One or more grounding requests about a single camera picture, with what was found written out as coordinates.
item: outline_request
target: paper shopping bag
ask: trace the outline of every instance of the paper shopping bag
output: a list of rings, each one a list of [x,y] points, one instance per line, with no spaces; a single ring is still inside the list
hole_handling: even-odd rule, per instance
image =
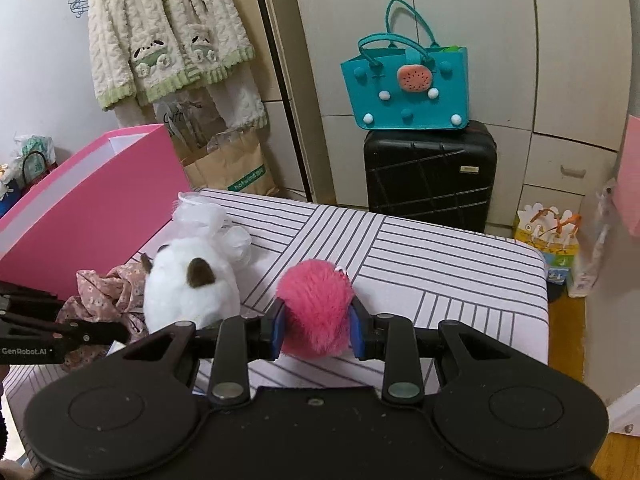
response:
[[[555,207],[535,203],[518,211],[513,237],[539,250],[546,262],[546,280],[561,285],[578,253],[579,227],[580,215],[569,210],[560,215]]]
[[[262,156],[255,130],[231,134],[230,139],[222,135],[213,151],[208,152],[204,147],[182,161],[191,186],[274,195],[278,189]]]

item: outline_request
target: yellow gift bag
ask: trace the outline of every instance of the yellow gift bag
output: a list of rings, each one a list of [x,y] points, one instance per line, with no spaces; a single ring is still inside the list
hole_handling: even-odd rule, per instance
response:
[[[547,281],[562,284],[578,253],[579,227],[580,215],[569,210],[561,215],[555,207],[535,203],[518,211],[513,237],[539,250],[546,262]]]

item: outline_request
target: pink box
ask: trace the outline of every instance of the pink box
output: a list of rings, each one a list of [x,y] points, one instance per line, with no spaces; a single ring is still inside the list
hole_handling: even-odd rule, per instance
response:
[[[632,236],[640,236],[640,119],[629,115],[613,203]]]
[[[0,218],[0,280],[66,300],[78,293],[78,270],[129,260],[188,190],[162,124],[105,133]]]

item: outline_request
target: round black pad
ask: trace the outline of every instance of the round black pad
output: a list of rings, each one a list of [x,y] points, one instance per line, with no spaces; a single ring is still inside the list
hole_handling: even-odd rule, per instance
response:
[[[80,428],[111,431],[128,426],[145,411],[145,402],[126,388],[100,387],[71,401],[69,416]]]
[[[188,388],[154,365],[96,364],[44,388],[25,413],[36,455],[76,478],[129,477],[167,459],[198,411]]]
[[[562,414],[562,402],[553,394],[533,386],[512,386],[489,398],[494,417],[521,430],[541,430],[555,424]]]
[[[438,394],[433,416],[460,453],[495,472],[558,474],[587,465],[607,410],[583,384],[542,364],[477,362]]]

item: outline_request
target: wooden floor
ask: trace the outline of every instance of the wooden floor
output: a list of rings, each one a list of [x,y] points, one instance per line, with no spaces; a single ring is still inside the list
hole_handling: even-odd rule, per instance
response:
[[[549,322],[549,365],[582,380],[584,300],[562,296],[551,304]],[[610,433],[592,469],[602,480],[640,480],[640,437]]]

